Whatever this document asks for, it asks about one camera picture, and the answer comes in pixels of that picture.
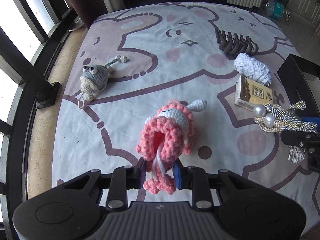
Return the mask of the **pink crochet bunny doll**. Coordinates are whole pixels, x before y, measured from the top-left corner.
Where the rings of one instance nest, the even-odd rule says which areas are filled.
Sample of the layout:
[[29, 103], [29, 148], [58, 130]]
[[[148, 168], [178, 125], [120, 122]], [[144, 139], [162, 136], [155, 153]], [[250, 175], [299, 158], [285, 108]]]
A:
[[146, 162], [146, 171], [151, 174], [143, 184], [146, 191], [151, 194], [160, 191], [173, 194], [176, 191], [176, 183], [168, 171], [180, 155], [190, 153], [189, 138], [194, 134], [193, 113], [199, 113], [206, 107], [206, 100], [198, 99], [186, 106], [171, 100], [146, 119], [136, 146], [136, 152]]

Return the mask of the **yellow tissue packet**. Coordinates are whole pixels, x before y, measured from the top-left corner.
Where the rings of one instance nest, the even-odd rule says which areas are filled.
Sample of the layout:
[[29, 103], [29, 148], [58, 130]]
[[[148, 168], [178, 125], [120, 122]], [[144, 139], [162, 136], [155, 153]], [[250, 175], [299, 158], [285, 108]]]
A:
[[253, 111], [257, 104], [273, 103], [272, 94], [272, 89], [240, 75], [236, 82], [234, 104]]

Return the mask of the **grey crochet mouse doll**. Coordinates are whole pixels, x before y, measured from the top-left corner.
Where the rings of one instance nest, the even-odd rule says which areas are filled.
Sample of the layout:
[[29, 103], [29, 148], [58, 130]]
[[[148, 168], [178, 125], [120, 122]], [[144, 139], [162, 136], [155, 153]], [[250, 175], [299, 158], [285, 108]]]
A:
[[117, 55], [105, 65], [84, 65], [80, 76], [81, 93], [78, 100], [78, 108], [83, 109], [86, 101], [93, 101], [96, 94], [106, 89], [109, 77], [114, 72], [114, 64], [119, 62], [126, 63], [127, 61], [128, 58], [126, 56]]

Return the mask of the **black claw hair clip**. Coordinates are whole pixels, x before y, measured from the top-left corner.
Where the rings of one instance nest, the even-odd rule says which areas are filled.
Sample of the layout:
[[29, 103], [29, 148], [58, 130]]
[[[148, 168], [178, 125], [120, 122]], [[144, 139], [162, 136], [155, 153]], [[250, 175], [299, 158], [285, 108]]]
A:
[[259, 47], [249, 36], [226, 33], [224, 30], [215, 29], [216, 41], [219, 49], [229, 60], [234, 60], [240, 53], [246, 53], [249, 57], [254, 56]]

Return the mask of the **black cardboard box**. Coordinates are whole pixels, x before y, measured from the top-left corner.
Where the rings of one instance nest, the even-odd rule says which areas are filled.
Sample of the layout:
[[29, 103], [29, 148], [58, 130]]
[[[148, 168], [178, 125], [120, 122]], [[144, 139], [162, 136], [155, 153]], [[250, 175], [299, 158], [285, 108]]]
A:
[[319, 117], [319, 65], [289, 54], [277, 74], [291, 104], [305, 101], [299, 116]]

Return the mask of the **cartoon bear bed sheet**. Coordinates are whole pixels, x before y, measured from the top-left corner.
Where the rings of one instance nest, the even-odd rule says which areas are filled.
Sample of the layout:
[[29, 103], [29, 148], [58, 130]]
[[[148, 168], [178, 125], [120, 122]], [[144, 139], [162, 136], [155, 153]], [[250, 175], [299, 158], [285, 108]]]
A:
[[[169, 3], [118, 11], [90, 27], [75, 59], [60, 107], [53, 153], [53, 185], [90, 169], [105, 173], [135, 165], [145, 120], [170, 100], [206, 100], [194, 114], [195, 133], [185, 165], [214, 173], [227, 168], [303, 205], [319, 202], [319, 175], [288, 161], [279, 135], [264, 133], [253, 114], [234, 104], [238, 72], [219, 50], [215, 29], [249, 36], [272, 75], [273, 98], [290, 102], [277, 71], [297, 51], [269, 19], [215, 4]], [[117, 55], [107, 87], [78, 108], [84, 65]]]

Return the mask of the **cream kitchen cabinets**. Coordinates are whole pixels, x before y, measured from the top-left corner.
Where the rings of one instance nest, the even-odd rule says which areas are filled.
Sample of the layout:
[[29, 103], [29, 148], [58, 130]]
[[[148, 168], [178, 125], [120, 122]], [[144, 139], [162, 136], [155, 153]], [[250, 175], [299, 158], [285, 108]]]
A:
[[289, 0], [287, 6], [313, 25], [319, 25], [319, 0]]

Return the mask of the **large plastic water bottle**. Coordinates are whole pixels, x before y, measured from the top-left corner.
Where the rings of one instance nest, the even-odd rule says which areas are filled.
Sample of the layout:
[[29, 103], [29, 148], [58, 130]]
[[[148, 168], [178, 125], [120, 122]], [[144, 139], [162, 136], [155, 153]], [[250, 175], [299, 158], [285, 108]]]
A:
[[264, 0], [263, 9], [268, 16], [275, 20], [284, 20], [288, 22], [291, 17], [291, 12], [278, 0]]

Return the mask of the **black window frame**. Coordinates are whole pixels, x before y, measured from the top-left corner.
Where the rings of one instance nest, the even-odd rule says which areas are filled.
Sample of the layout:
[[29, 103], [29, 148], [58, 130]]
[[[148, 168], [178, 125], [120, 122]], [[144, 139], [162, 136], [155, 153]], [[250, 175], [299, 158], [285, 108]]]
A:
[[17, 239], [35, 113], [56, 101], [48, 77], [76, 17], [67, 0], [1, 0], [1, 239]]

